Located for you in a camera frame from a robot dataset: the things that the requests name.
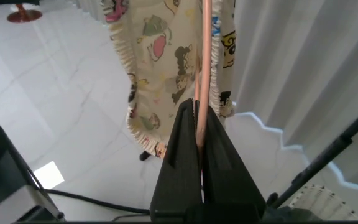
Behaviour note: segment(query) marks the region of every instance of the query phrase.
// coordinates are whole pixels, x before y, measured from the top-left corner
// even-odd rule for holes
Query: pink stick
[[[203,0],[203,70],[201,81],[200,109],[198,112],[196,143],[198,153],[202,158],[206,116],[209,105],[209,83],[211,80],[211,27],[212,27],[212,2],[211,0]]]

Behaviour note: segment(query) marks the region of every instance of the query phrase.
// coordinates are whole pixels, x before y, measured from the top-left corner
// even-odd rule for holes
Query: red round base
[[[31,21],[37,20],[37,19],[41,18],[41,16],[42,16],[42,13],[40,11],[25,10],[23,14],[20,11],[13,12],[6,19],[9,22],[23,23],[23,22],[31,22]]]

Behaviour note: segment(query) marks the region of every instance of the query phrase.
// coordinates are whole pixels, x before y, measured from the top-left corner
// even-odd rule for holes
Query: black pole
[[[352,144],[352,137],[358,133],[358,118],[336,138],[312,163],[300,172],[289,187],[278,199],[272,202],[271,207],[278,208],[304,186],[314,175],[329,164],[343,150]]]

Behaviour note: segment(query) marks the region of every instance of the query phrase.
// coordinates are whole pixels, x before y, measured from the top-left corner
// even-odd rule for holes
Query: cartoon print fabric
[[[224,121],[233,111],[234,0],[213,4],[221,5],[221,15],[213,21],[220,24],[214,30],[221,36],[216,91],[218,116]],[[195,68],[203,47],[201,1],[102,0],[102,5],[111,40],[131,81],[127,126],[145,151],[163,158],[178,106],[194,97],[195,76],[200,75]]]

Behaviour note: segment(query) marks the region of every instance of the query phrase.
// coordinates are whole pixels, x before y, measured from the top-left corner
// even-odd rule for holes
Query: white marble floor
[[[126,129],[129,79],[108,29],[61,0],[42,1],[44,16],[27,24],[9,23],[9,7],[0,6],[0,125],[33,170],[54,162],[64,179],[55,189],[148,208],[162,161],[141,162]],[[252,116],[228,119],[227,133],[266,198],[305,168],[299,147],[283,150],[280,133]],[[69,220],[120,214],[53,199]]]

